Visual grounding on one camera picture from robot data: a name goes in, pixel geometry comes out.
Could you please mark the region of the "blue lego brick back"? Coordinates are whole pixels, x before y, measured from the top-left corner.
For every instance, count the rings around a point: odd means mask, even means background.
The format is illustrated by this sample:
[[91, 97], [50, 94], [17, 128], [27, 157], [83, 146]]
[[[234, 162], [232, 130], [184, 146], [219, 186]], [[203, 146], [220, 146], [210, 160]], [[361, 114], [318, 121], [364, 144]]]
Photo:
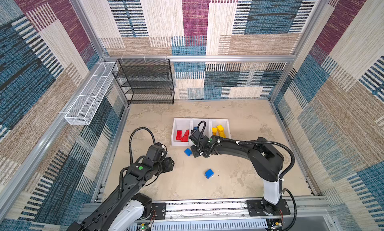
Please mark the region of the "blue lego brick back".
[[193, 154], [193, 152], [192, 152], [189, 148], [187, 148], [187, 149], [184, 151], [184, 153], [185, 153], [187, 156], [191, 156], [191, 155]]

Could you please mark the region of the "long red lego brick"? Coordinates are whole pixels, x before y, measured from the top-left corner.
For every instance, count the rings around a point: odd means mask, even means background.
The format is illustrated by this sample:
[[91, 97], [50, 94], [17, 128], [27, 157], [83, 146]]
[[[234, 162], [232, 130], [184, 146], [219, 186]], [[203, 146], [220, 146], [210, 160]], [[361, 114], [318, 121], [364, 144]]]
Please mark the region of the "long red lego brick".
[[176, 140], [181, 141], [183, 136], [183, 132], [181, 130], [177, 131]]

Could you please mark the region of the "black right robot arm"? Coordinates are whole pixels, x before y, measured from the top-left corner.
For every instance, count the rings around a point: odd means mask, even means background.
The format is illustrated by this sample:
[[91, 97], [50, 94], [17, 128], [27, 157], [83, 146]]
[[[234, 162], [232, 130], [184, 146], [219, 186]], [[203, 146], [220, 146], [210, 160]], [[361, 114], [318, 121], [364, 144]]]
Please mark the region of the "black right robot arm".
[[194, 157], [208, 158], [211, 155], [232, 155], [249, 160], [263, 180], [264, 195], [261, 209], [265, 215], [275, 215], [282, 198], [284, 157], [265, 138], [256, 141], [237, 141], [219, 136], [210, 138], [194, 130], [189, 136]]

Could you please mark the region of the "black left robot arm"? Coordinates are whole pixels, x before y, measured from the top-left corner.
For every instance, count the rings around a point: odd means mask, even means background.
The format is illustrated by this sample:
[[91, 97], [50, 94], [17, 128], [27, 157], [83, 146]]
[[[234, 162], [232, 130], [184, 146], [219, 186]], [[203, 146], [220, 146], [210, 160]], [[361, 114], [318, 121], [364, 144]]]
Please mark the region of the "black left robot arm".
[[125, 231], [137, 220], [152, 219], [152, 199], [139, 191], [154, 176], [170, 172], [175, 162], [163, 145], [151, 145], [146, 155], [120, 174], [117, 188], [81, 223], [73, 222], [68, 231]]

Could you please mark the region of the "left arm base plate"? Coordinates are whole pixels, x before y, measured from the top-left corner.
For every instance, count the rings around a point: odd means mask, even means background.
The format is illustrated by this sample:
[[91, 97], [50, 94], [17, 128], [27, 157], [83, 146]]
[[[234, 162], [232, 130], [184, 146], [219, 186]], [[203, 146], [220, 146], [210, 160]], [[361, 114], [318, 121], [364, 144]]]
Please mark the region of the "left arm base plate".
[[137, 201], [131, 201], [123, 210], [123, 217], [129, 221], [149, 221], [164, 220], [166, 218], [166, 203], [151, 203], [150, 206], [144, 206]]

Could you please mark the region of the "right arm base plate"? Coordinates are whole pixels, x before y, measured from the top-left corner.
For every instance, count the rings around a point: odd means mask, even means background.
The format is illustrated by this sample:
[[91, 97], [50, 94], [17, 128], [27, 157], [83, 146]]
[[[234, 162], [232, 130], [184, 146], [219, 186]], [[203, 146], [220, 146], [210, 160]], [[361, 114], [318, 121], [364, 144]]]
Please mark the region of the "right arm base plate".
[[276, 205], [273, 205], [264, 199], [247, 200], [244, 207], [248, 210], [250, 217], [291, 215], [291, 211], [285, 199], [281, 199]]

